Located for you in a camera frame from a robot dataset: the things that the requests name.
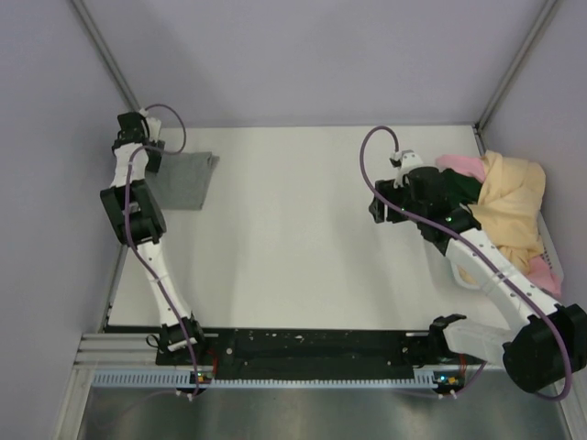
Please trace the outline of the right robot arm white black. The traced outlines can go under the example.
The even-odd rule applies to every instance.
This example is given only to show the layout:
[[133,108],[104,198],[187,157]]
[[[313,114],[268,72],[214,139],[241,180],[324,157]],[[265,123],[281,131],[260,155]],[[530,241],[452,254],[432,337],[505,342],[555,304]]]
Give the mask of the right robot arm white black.
[[519,389],[542,399],[548,398],[546,387],[562,382],[550,399],[565,399],[573,374],[586,366],[586,312],[541,291],[501,254],[469,211],[450,208],[437,169],[418,166],[366,185],[375,223],[413,222],[426,242],[472,275],[507,323],[502,329],[463,314],[441,316],[429,328],[430,356],[447,363],[463,354],[500,366]]

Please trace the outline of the grey t shirt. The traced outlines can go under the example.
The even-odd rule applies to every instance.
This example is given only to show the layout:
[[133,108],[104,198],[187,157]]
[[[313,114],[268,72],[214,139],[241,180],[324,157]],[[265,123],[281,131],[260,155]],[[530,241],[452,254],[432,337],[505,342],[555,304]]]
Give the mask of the grey t shirt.
[[146,173],[161,210],[201,211],[219,160],[212,152],[164,157],[157,172]]

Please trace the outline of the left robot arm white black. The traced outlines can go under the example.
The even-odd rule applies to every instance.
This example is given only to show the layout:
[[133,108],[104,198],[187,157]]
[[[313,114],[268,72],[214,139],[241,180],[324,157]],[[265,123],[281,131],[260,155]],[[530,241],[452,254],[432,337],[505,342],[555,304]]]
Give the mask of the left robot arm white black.
[[114,178],[100,192],[100,200],[117,240],[134,253],[150,285],[160,319],[159,351],[177,352],[194,364],[205,358],[208,343],[176,290],[163,249],[166,222],[146,180],[149,171],[159,170],[167,153],[160,140],[161,121],[149,115],[155,107],[152,104],[117,117]]

